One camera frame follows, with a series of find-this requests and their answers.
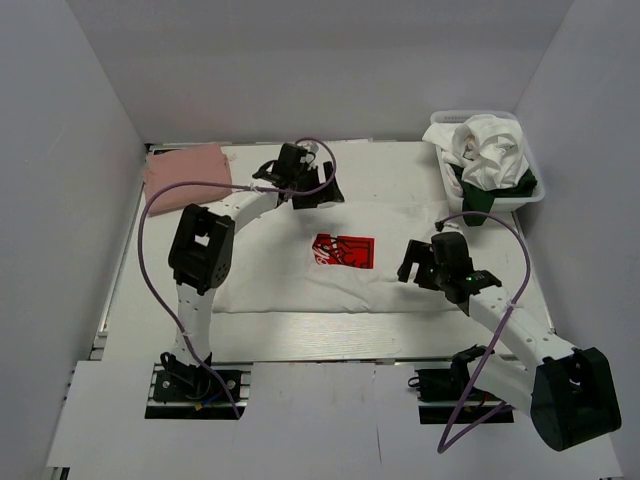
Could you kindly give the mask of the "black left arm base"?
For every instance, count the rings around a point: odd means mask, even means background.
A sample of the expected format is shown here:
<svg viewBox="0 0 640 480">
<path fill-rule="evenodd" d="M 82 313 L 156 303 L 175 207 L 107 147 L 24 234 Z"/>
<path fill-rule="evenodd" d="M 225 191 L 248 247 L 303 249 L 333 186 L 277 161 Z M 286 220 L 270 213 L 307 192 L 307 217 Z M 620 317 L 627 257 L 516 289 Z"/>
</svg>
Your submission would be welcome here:
<svg viewBox="0 0 640 480">
<path fill-rule="evenodd" d="M 199 365 L 163 352 L 151 376 L 147 420 L 238 420 L 248 403 L 250 371 L 217 365 L 219 381 Z"/>
</svg>

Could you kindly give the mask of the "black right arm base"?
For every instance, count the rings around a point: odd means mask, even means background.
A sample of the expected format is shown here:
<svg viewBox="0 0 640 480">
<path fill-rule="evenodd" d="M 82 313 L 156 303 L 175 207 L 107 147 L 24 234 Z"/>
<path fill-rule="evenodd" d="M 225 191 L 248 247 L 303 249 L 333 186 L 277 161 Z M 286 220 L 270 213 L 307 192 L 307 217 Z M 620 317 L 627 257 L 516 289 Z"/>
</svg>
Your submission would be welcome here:
<svg viewBox="0 0 640 480">
<path fill-rule="evenodd" d="M 445 425 L 468 383 L 473 368 L 472 361 L 479 360 L 485 346 L 473 345 L 456 353 L 448 367 L 422 368 L 407 381 L 410 390 L 418 394 L 418 409 L 422 425 Z M 456 424 L 471 424 L 488 413 L 500 399 L 488 391 L 474 387 Z"/>
</svg>

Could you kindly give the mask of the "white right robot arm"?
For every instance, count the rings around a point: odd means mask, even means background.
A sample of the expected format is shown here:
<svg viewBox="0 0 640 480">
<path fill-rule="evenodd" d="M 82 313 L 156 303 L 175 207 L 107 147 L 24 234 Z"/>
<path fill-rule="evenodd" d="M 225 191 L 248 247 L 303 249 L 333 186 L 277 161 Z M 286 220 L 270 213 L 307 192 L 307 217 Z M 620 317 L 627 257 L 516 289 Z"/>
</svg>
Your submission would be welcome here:
<svg viewBox="0 0 640 480">
<path fill-rule="evenodd" d="M 456 353 L 447 373 L 420 372 L 413 381 L 426 402 L 464 398 L 467 405 L 495 398 L 529 416 L 544 443 L 563 451 L 622 425 L 610 364 L 597 348 L 581 349 L 538 323 L 510 298 L 501 281 L 474 268 L 464 236 L 434 235 L 409 242 L 400 281 L 440 292 L 470 319 L 497 335 L 516 357 L 494 346 Z"/>
</svg>

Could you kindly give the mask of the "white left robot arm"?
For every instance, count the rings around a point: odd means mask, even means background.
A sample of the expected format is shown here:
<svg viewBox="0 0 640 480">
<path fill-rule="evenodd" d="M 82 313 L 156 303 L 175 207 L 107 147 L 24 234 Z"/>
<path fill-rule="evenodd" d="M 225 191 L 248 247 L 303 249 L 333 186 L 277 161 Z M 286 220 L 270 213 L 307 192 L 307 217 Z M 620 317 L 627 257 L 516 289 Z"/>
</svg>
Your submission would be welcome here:
<svg viewBox="0 0 640 480">
<path fill-rule="evenodd" d="M 235 235 L 287 202 L 295 209 L 310 209 L 344 200 L 335 180 L 335 157 L 315 163 L 321 148 L 328 146 L 310 138 L 285 143 L 275 160 L 253 174 L 256 183 L 235 190 L 219 211 L 196 204 L 184 208 L 168 259 L 179 321 L 169 361 L 186 365 L 176 384 L 188 398 L 202 398 L 211 387 L 211 374 L 200 366 L 211 363 L 212 306 L 216 290 L 230 273 Z"/>
</svg>

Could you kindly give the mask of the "white t-shirt red print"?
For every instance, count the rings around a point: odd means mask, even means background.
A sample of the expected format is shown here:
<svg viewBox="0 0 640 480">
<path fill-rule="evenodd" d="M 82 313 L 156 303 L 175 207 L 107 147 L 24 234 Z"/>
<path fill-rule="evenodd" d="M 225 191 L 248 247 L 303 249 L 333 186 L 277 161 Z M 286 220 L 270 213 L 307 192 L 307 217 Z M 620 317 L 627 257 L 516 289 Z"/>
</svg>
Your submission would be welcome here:
<svg viewBox="0 0 640 480">
<path fill-rule="evenodd" d="M 443 202 L 346 202 L 270 211 L 234 239 L 219 313 L 407 313 L 452 309 L 441 292 L 399 281 L 410 241 L 427 242 Z"/>
</svg>

